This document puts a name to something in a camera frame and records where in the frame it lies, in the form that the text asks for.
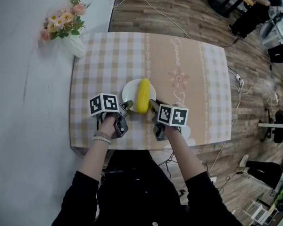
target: wooden floor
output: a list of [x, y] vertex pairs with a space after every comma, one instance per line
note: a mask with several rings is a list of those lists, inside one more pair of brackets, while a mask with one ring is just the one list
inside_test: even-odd
[[[227, 25], [240, 16], [238, 11], [231, 14], [230, 19], [219, 16], [207, 3], [207, 0], [147, 0], [156, 9], [170, 17], [181, 26], [194, 40], [207, 42], [221, 47], [232, 45], [235, 38], [229, 33]], [[184, 33], [171, 21], [149, 7], [143, 0], [126, 0], [118, 6], [112, 16], [111, 32], [149, 32], [168, 34], [178, 37], [186, 37]], [[258, 79], [265, 79], [270, 87], [279, 95], [279, 105], [276, 111], [283, 109], [283, 65], [273, 65], [272, 72], [269, 69], [269, 58], [266, 48], [261, 45], [258, 32], [253, 32], [235, 45], [225, 48], [228, 66], [236, 70], [244, 79], [243, 92], [255, 85]], [[236, 85], [236, 80], [230, 74], [231, 84]], [[251, 160], [281, 162], [283, 158], [283, 143], [276, 145], [272, 139], [261, 143], [259, 138], [262, 131], [258, 130], [259, 119], [266, 121], [267, 113], [264, 108], [271, 109], [270, 99], [265, 99], [266, 87], [259, 84], [249, 94], [241, 96], [241, 104], [238, 115], [232, 127], [232, 139], [226, 142], [215, 166], [211, 170], [211, 176], [217, 177], [216, 187], [221, 187], [226, 176], [232, 176], [239, 171], [238, 164], [244, 154], [248, 154]], [[232, 113], [238, 103], [238, 92], [231, 87]], [[192, 150], [198, 158], [210, 168], [222, 146], [222, 142], [212, 145], [193, 147]], [[153, 151], [152, 156], [157, 162], [166, 160], [172, 151]], [[172, 182], [178, 190], [184, 189], [185, 184], [176, 163], [170, 163]], [[241, 209], [250, 199], [255, 200], [260, 194], [265, 193], [267, 202], [272, 200], [270, 190], [262, 187], [247, 175], [235, 175], [220, 193], [224, 203], [230, 211], [237, 209], [235, 216], [247, 225], [250, 221]], [[186, 202], [186, 195], [182, 197], [182, 203]]]

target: white plate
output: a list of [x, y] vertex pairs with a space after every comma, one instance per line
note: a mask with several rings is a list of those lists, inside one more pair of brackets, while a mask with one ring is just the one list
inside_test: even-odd
[[[141, 79], [136, 79], [128, 82], [125, 87], [123, 88], [122, 98], [123, 102], [132, 100], [133, 106], [130, 110], [137, 112], [136, 105], [137, 105], [137, 96], [138, 96], [138, 89], [140, 86]], [[156, 91], [154, 87], [150, 84], [150, 99], [156, 100]]]

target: white vase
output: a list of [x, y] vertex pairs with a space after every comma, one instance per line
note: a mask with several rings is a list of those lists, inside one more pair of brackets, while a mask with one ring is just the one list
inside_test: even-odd
[[82, 58], [86, 54], [86, 46], [83, 44], [79, 35], [69, 34], [68, 37], [62, 39], [65, 48], [78, 58]]

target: checkered tablecloth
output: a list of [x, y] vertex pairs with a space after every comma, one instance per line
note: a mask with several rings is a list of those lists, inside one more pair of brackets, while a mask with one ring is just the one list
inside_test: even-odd
[[[190, 109], [190, 123], [183, 128], [190, 146], [230, 139], [231, 94], [223, 48], [172, 36], [133, 32], [85, 34], [81, 39], [87, 45], [87, 53], [83, 58], [76, 58], [73, 69], [72, 147], [88, 148], [92, 143], [96, 119], [89, 116], [89, 98], [102, 92], [116, 94], [121, 102], [126, 83], [144, 77], [156, 89], [158, 99]], [[129, 131], [113, 140], [111, 149], [168, 148], [169, 142], [156, 141], [152, 116], [150, 112], [146, 115], [129, 112], [126, 118]]]

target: yellow corn cob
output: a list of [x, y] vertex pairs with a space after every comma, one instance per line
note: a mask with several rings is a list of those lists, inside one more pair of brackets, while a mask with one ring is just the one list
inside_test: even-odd
[[142, 79], [140, 82], [140, 87], [138, 89], [137, 97], [137, 112], [140, 114], [145, 114], [148, 111], [150, 100], [150, 82], [148, 79]]

